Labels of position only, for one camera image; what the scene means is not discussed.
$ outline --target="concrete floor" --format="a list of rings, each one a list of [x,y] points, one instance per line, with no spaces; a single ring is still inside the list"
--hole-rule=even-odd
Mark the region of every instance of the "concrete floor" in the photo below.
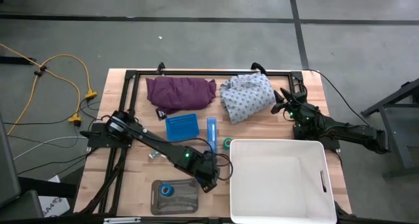
[[[416,0],[297,0],[300,18],[417,20]],[[148,17],[292,18],[289,0],[6,0],[0,12]],[[361,111],[419,76],[419,26],[302,25],[310,69],[322,71],[356,111]],[[100,94],[110,67],[302,69],[294,24],[201,22],[57,22],[0,20],[0,42],[39,61],[74,54],[89,67]],[[11,55],[0,49],[0,55]],[[86,92],[83,68],[70,59],[51,70]],[[0,111],[15,121],[29,97],[35,67],[0,65]],[[324,81],[331,116],[360,123]],[[44,76],[22,122],[56,121],[76,107],[69,85]],[[369,118],[382,128],[379,117]],[[16,127],[16,136],[45,141],[74,136],[61,124]],[[55,141],[71,145],[74,141]],[[14,156],[36,143],[10,139]],[[344,175],[355,215],[419,222],[419,180],[385,182],[381,174],[397,168],[393,155],[376,155],[360,145],[341,143]],[[18,171],[85,153],[86,140],[71,149],[48,145],[16,159]],[[53,164],[25,176],[46,179],[68,164]],[[82,166],[66,171],[66,175]]]

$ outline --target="purple cloth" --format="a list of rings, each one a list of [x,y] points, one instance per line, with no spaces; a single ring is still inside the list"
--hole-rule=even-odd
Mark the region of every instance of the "purple cloth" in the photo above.
[[[203,109],[215,98],[215,80],[157,77],[146,79],[147,99],[165,114],[181,109]]]

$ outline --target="wooden table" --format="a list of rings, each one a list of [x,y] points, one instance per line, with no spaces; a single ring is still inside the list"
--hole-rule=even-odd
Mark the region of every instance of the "wooden table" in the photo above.
[[[105,89],[101,99],[98,117],[103,115],[111,115],[118,109],[122,85],[124,82],[126,69],[110,69],[108,72]],[[323,86],[320,75],[311,71],[303,71],[304,85],[308,89],[308,102],[319,106],[321,112],[325,115],[329,114]],[[139,90],[136,102],[136,117],[140,123],[153,133],[166,138],[166,128],[164,121],[159,121],[155,113],[156,107],[151,105],[147,100],[147,86],[145,78],[141,76],[139,82]],[[206,139],[206,119],[207,117],[217,118],[218,127],[218,150],[224,151],[222,147],[223,140],[226,137],[234,139],[292,139],[291,127],[292,122],[287,122],[282,113],[272,115],[270,107],[251,116],[244,122],[231,125],[230,119],[226,111],[221,107],[219,99],[219,86],[224,83],[229,76],[205,76],[209,81],[215,79],[217,83],[216,99],[208,105],[207,108],[198,111],[180,111],[174,115],[182,115],[186,113],[196,113],[198,115],[198,124],[200,129],[200,137]],[[288,80],[285,77],[269,77],[274,89],[289,88]],[[130,93],[128,93],[126,109],[130,102]],[[194,145],[195,148],[204,150],[204,145],[200,143],[186,143]],[[94,197],[98,189],[103,183],[105,177],[106,165],[108,161],[110,149],[98,149],[92,153],[86,161],[84,172],[79,187],[79,193],[75,205],[75,212],[83,209],[88,202]],[[180,172],[173,167],[165,158],[158,157],[151,160],[148,154],[152,150],[136,141],[132,148],[128,151],[127,161],[124,170],[124,178],[122,180],[122,189],[120,192],[120,200],[118,206],[118,215],[135,215],[135,216],[152,216],[150,212],[151,199],[151,183],[156,179],[187,179],[188,175]],[[340,206],[351,213],[351,207],[346,192],[346,185],[342,168],[338,157],[326,151],[327,167],[331,178],[333,196]],[[221,170],[221,177],[228,175],[228,167]],[[229,181],[218,180],[217,187],[209,193],[199,190],[199,209],[194,214],[181,214],[174,216],[190,216],[190,217],[230,217],[230,185]],[[111,205],[113,195],[113,187],[110,188],[109,197],[107,199],[107,210]]]

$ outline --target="white plastic bin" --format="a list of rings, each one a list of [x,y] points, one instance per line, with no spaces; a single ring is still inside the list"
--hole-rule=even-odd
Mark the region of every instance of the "white plastic bin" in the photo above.
[[[233,140],[230,211],[235,223],[337,222],[323,146],[317,141]]]

